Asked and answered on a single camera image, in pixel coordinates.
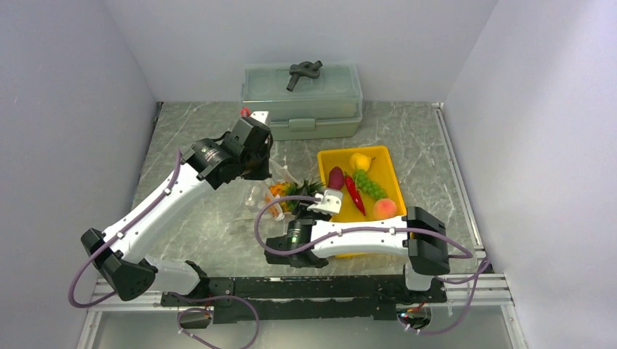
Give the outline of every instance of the gray marble table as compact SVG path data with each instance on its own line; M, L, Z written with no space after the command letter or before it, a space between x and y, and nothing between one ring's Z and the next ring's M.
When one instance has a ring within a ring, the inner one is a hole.
M271 158L295 177L319 177L317 152L385 145L390 151L407 206L421 206L445 222L449 237L473 247L447 150L430 103L366 102L355 136L327 140L275 142ZM175 150L218 137L239 117L238 103L165 103L143 164L135 194L139 204L171 172ZM401 273L405 259L379 254L332 258L322 269L269 265L255 242L252 220L237 212L251 182L236 180L201 200L170 228L151 250L169 260L193 260L209 276L312 276ZM262 236L280 236L283 222L264 222ZM451 260L453 273L475 269L474 260Z

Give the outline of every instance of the clear plastic bag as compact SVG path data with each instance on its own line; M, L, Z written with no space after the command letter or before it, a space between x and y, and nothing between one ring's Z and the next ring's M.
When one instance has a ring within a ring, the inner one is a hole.
M285 183L295 183L300 185L300 181L295 179L287 169L287 165L281 166L276 161L270 159L270 170L272 172L272 178L267 180L254 182L248 189L247 195L244 196L243 215L247 215L247 219L255 218L256 214L266 205L266 203L281 197L280 195L274 195L270 188L277 183L284 185ZM285 212L281 205L275 204L269 210L269 214L265 214L263 218L271 218L276 221L283 220L285 216L290 215L290 212Z

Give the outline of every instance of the wall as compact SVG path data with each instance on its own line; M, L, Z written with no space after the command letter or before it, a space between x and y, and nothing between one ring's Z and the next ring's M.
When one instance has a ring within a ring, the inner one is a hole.
M0 8L0 348L75 348L79 237L129 209L156 103L100 1Z
M615 348L617 3L500 0L445 116L531 348Z
M369 100L443 101L497 0L107 0L158 100L239 100L247 63L348 60Z

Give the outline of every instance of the bunch of grapes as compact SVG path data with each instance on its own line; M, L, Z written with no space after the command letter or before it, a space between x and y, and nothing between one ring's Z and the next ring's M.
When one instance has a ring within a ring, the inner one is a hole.
M380 187L379 184L368 178L365 170L359 169L355 171L352 178L354 179L358 190L370 196L373 200L377 201L388 197L386 195L386 191Z

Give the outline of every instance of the yellow tray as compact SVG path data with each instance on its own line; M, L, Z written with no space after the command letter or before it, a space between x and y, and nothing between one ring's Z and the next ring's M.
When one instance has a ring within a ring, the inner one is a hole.
M388 148L383 145L318 152L319 175L323 183L327 183L328 174L336 166L340 167L348 175L352 175L354 171L349 165L349 158L355 153L361 153L373 159L367 172L368 177L379 184L386 191L388 198L397 204L397 214L405 214L407 210L403 201L403 195L401 194L401 188L399 187L399 181L397 180L397 174L394 172ZM333 222L368 222L375 220L373 217L375 200L368 195L360 194L367 213L365 217L355 207L354 202L349 197L349 193L347 193L347 189L343 186L341 190L343 191L343 206L341 207L341 213L332 217ZM358 254L340 254L337 257L350 257L354 255Z

